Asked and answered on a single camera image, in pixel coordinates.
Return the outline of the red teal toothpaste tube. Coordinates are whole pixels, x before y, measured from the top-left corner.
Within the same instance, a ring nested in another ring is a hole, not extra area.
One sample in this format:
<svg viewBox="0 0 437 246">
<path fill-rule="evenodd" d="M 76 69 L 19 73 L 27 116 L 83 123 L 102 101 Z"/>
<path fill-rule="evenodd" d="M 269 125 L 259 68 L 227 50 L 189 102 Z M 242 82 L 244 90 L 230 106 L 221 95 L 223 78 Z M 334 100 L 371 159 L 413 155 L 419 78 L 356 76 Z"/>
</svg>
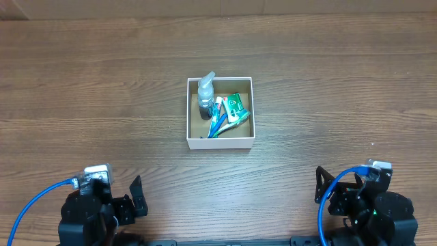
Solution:
<svg viewBox="0 0 437 246">
<path fill-rule="evenodd" d="M 218 96 L 216 98 L 216 101 L 214 103 L 214 107 L 212 109 L 212 117 L 211 117 L 211 124 L 210 124 L 210 130 L 208 133 L 208 137 L 212 138 L 212 136 L 215 134 L 219 123 L 219 120 L 221 118 L 221 106 L 222 106 L 223 98 Z"/>
</svg>

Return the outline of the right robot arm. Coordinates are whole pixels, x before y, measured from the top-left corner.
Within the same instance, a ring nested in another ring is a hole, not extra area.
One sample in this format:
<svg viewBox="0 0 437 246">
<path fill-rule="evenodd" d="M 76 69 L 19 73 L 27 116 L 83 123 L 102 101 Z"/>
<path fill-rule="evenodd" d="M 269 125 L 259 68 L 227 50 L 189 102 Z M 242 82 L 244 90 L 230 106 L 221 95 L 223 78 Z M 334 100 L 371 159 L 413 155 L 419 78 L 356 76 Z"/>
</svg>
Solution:
<svg viewBox="0 0 437 246">
<path fill-rule="evenodd" d="M 373 161 L 334 177 L 316 169 L 319 244 L 414 245 L 418 221 L 412 201 L 389 191 L 390 163 Z"/>
</svg>

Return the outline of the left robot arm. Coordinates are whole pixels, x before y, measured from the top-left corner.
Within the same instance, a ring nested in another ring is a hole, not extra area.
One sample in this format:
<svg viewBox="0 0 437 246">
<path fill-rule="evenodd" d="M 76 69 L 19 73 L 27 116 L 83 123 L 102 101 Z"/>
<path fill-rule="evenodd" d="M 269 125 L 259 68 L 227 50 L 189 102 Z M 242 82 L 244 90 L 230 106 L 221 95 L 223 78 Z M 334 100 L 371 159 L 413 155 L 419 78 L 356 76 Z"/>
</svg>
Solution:
<svg viewBox="0 0 437 246">
<path fill-rule="evenodd" d="M 118 232 L 148 214 L 137 176 L 129 186 L 131 194 L 114 198 L 111 185 L 103 179 L 85 179 L 78 191 L 71 193 L 61 208 L 58 235 L 61 245 L 145 245 L 138 234 Z"/>
</svg>

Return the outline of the green toothbrush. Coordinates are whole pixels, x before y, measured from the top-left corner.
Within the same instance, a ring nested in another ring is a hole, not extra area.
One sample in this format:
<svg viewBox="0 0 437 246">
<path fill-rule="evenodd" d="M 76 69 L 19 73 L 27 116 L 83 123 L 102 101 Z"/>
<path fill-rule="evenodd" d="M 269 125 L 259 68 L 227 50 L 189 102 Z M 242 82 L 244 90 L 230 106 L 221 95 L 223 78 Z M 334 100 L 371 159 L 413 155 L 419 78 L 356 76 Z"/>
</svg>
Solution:
<svg viewBox="0 0 437 246">
<path fill-rule="evenodd" d="M 218 128 L 212 135 L 211 138 L 217 138 L 221 133 L 224 133 L 225 131 L 228 131 L 232 128 L 237 127 L 238 125 L 244 124 L 249 116 L 250 116 L 250 112 L 247 111 L 246 109 L 243 109 L 242 111 L 238 112 L 237 115 L 237 120 L 234 122 L 228 122 L 226 125 Z"/>
</svg>

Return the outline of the blue disposable razor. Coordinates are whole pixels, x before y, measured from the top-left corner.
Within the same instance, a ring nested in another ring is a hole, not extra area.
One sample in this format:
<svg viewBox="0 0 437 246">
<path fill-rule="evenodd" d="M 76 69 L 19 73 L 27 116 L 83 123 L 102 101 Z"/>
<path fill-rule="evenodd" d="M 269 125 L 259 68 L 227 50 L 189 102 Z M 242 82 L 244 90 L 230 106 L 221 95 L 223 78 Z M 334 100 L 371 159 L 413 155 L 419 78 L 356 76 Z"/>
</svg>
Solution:
<svg viewBox="0 0 437 246">
<path fill-rule="evenodd" d="M 214 122 L 214 125 L 210 127 L 206 138 L 213 138 L 214 134 L 220 129 L 221 125 L 226 119 L 227 119 L 227 114 L 224 113 L 217 121 Z"/>
</svg>

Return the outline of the clear foam pump bottle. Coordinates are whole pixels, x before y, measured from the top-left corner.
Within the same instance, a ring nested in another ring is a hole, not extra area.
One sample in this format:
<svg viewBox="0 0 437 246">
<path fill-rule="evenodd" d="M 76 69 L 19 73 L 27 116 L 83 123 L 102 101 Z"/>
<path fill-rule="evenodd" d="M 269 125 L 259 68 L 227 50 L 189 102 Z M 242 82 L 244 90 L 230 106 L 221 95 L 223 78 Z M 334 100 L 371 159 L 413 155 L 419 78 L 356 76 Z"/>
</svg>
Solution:
<svg viewBox="0 0 437 246">
<path fill-rule="evenodd" d="M 211 71 L 198 81 L 197 99 L 200 116 L 203 120 L 209 120 L 212 117 L 214 107 L 214 86 L 212 84 L 215 72 Z"/>
</svg>

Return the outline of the green soap box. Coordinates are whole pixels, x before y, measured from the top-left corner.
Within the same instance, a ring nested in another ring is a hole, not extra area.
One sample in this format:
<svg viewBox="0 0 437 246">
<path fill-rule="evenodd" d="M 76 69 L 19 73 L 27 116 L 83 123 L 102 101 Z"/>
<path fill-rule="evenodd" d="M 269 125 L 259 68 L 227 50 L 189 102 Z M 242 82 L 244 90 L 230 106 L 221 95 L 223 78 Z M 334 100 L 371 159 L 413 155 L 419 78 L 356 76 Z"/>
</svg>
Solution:
<svg viewBox="0 0 437 246">
<path fill-rule="evenodd" d="M 238 114 L 244 109 L 240 94 L 235 93 L 223 97 L 222 104 L 225 108 L 228 122 L 236 122 L 240 118 Z"/>
</svg>

